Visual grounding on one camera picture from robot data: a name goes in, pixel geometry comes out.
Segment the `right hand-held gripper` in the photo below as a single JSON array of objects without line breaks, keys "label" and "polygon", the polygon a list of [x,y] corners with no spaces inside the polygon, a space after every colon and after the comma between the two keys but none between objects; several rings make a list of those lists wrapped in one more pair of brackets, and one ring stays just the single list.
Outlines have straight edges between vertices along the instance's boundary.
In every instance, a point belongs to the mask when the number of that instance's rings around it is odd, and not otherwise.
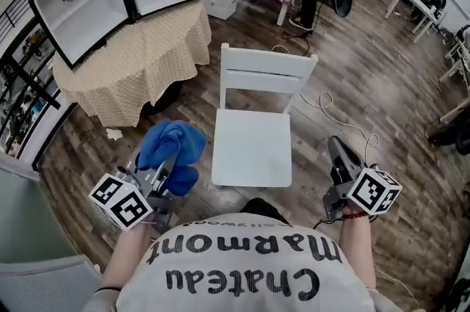
[{"label": "right hand-held gripper", "polygon": [[339,137],[330,137],[328,152],[333,185],[322,199],[326,217],[338,219],[348,203],[356,204],[369,216],[385,214],[402,185],[385,171],[364,167],[362,158]]}]

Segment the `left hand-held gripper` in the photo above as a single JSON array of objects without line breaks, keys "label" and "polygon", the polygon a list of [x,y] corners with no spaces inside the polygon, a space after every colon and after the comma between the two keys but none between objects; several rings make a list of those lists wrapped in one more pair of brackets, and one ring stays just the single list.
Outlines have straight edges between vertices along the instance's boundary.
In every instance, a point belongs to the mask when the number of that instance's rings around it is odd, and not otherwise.
[{"label": "left hand-held gripper", "polygon": [[165,159],[156,170],[140,170],[137,163],[132,160],[119,166],[114,175],[105,174],[88,197],[110,222],[124,231],[139,223],[165,231],[174,211],[173,195],[165,188],[165,181],[176,160]]}]

